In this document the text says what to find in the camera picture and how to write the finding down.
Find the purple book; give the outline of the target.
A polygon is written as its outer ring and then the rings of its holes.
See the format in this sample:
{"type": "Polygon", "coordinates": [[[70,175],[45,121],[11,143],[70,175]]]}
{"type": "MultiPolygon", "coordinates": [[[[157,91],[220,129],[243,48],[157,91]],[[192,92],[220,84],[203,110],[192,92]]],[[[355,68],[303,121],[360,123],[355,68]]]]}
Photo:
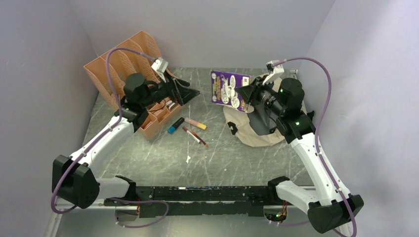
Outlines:
{"type": "Polygon", "coordinates": [[[210,73],[212,97],[215,104],[227,106],[237,111],[248,113],[249,105],[245,103],[236,88],[250,84],[250,75],[213,70],[210,73]]]}

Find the beige canvas backpack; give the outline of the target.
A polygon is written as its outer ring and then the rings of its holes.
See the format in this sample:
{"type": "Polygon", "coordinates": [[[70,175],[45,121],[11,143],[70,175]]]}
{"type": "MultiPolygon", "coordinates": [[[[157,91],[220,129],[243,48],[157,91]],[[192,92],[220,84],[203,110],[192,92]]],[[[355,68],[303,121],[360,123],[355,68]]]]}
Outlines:
{"type": "MultiPolygon", "coordinates": [[[[265,75],[257,76],[253,82],[261,82],[265,75]]],[[[316,132],[312,113],[307,113],[303,107],[305,92],[299,80],[294,78],[280,79],[281,87],[279,102],[281,113],[273,113],[262,105],[249,105],[249,112],[244,113],[225,107],[223,113],[226,124],[232,135],[243,144],[250,147],[268,147],[282,141],[287,143],[294,139],[302,139],[306,134],[316,132]]]]}

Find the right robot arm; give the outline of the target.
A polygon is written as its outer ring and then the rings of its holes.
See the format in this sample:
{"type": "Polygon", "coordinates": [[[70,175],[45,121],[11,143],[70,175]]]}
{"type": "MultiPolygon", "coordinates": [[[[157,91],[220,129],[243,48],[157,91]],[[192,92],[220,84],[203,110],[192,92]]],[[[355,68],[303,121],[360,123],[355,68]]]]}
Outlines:
{"type": "Polygon", "coordinates": [[[282,176],[268,182],[267,199],[271,204],[291,203],[305,214],[312,227],[323,234],[333,230],[342,237],[356,236],[355,216],[364,206],[360,195],[351,194],[327,159],[312,119],[302,111],[304,90],[293,78],[281,81],[279,89],[256,79],[236,88],[244,101],[262,105],[276,115],[276,128],[302,160],[315,189],[299,187],[282,176]]]}

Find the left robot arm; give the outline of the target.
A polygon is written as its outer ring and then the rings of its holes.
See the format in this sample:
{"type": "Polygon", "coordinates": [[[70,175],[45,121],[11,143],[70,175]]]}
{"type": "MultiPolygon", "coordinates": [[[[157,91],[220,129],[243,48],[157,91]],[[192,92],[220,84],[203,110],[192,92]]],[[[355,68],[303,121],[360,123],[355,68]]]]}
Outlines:
{"type": "Polygon", "coordinates": [[[109,154],[129,136],[142,127],[150,111],[158,102],[170,99],[185,105],[200,92],[190,83],[164,73],[160,83],[147,80],[143,74],[127,77],[123,87],[125,95],[118,101],[119,109],[105,128],[69,157],[59,155],[53,162],[51,209],[58,214],[69,212],[56,207],[62,198],[76,207],[85,209],[98,199],[117,198],[124,205],[136,201],[136,183],[123,176],[99,180],[95,172],[109,154]]]}

